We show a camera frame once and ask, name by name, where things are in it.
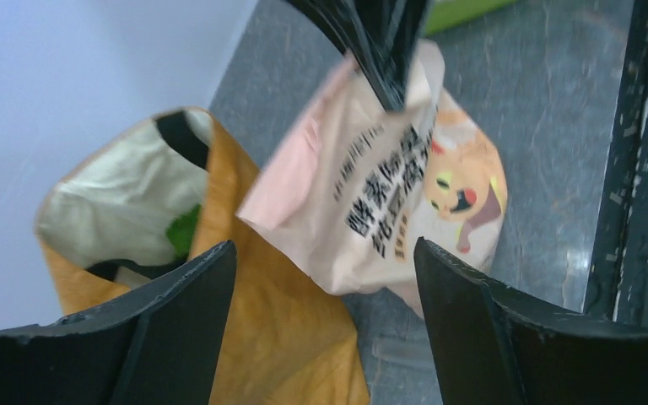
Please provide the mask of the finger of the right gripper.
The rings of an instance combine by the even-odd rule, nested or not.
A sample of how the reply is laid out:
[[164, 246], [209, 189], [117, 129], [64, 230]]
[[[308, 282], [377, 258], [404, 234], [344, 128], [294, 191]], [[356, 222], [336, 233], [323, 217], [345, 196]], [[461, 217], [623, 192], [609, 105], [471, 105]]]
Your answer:
[[354, 56], [387, 112], [404, 109], [408, 77], [406, 1], [293, 1], [342, 53]]
[[409, 67], [426, 24], [431, 1], [396, 1], [393, 9], [393, 105], [404, 106]]

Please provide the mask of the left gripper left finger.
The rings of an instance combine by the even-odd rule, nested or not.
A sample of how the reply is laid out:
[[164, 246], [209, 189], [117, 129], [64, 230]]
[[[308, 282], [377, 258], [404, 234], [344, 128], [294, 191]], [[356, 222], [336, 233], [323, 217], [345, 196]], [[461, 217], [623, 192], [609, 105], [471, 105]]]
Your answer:
[[206, 404], [236, 272], [227, 240], [101, 305], [0, 331], [0, 404]]

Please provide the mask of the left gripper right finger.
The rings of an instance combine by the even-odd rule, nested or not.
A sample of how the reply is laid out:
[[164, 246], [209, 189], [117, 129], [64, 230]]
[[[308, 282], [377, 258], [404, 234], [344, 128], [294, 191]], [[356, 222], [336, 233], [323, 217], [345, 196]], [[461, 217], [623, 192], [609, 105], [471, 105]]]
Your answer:
[[567, 310], [419, 239], [414, 266], [446, 404], [648, 404], [648, 329]]

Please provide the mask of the beige green litter box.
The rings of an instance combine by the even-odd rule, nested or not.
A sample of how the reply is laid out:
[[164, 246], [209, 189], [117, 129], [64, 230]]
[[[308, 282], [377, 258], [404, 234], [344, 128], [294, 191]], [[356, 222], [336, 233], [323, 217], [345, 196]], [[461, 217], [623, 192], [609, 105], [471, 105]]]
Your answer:
[[515, 3], [516, 0], [440, 0], [430, 5], [424, 35], [433, 35]]

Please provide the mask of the pink cat litter bag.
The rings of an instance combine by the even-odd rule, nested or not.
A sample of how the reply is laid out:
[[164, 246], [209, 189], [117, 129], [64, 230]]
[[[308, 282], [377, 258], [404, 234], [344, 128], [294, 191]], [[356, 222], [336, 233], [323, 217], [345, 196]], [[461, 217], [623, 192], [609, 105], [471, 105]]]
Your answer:
[[422, 313], [419, 238], [488, 273], [508, 191], [498, 149], [418, 43], [403, 111], [384, 111], [352, 57], [329, 74], [262, 169], [239, 218], [329, 294], [389, 289]]

